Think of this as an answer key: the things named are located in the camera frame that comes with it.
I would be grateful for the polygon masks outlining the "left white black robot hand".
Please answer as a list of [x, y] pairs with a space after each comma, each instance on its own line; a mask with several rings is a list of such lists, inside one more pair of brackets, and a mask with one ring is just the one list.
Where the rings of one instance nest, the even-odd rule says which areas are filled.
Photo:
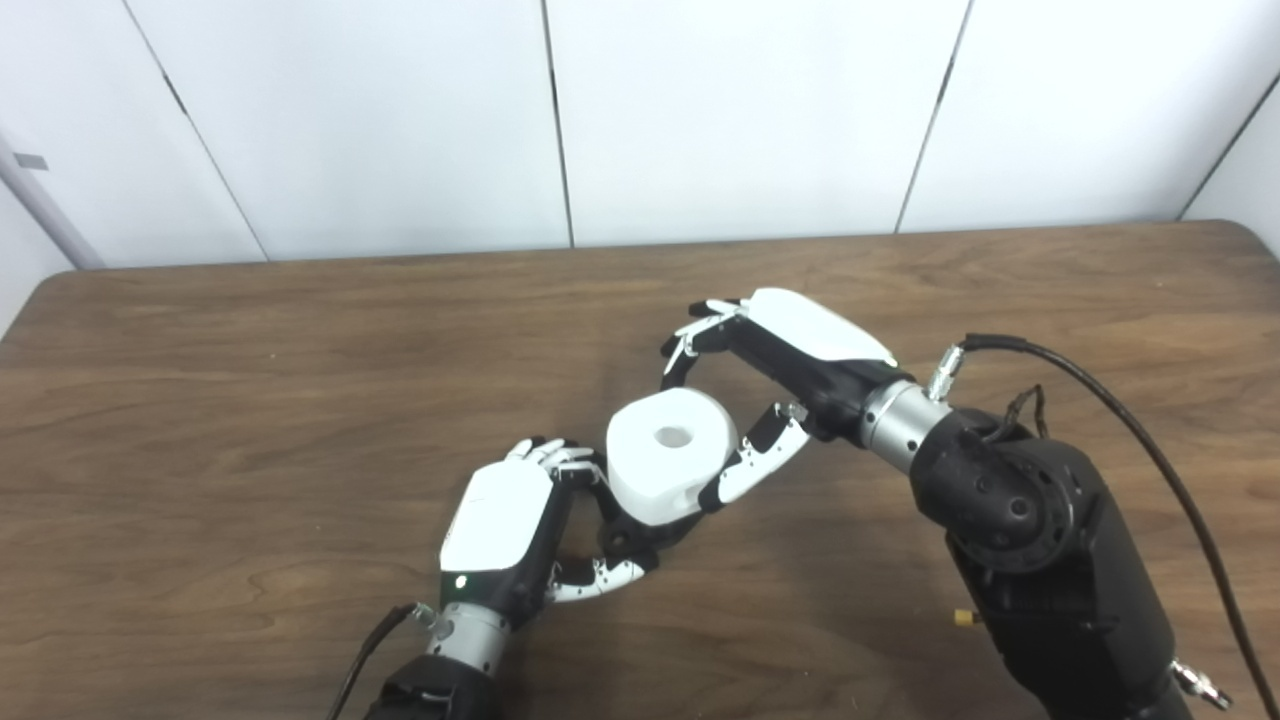
[[477, 469], [439, 552], [440, 602], [494, 612], [517, 632], [553, 603], [591, 600], [653, 574], [657, 552], [575, 557], [562, 553], [575, 500], [591, 493], [616, 506], [604, 459], [568, 439], [521, 439]]

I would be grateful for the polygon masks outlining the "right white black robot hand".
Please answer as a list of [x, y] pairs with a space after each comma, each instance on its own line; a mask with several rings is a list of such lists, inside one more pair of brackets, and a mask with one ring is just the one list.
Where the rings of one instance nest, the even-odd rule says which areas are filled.
[[692, 304], [689, 313], [695, 320], [660, 347], [667, 361], [662, 389], [685, 386], [700, 356], [731, 352], [792, 397], [768, 407], [698, 492], [705, 514], [741, 498], [809, 439], [845, 439], [865, 447], [872, 400], [908, 378], [876, 337], [790, 290], [708, 299]]

